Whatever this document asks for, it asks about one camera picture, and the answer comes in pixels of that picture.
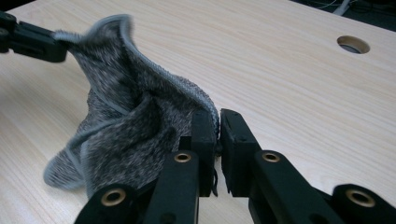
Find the wooden table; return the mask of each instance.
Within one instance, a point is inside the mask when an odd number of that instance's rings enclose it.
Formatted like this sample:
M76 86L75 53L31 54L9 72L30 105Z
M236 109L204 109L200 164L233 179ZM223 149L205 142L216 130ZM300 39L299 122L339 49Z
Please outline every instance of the wooden table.
M22 21L83 33L134 16L152 61L240 112L262 148L279 151L315 188L355 183L396 205L396 34L286 0L38 0ZM365 54L341 49L356 36ZM45 63L0 55L0 223L72 223L85 189L46 186L47 162L87 113L89 84L69 55ZM200 223L251 223L246 199L200 199Z

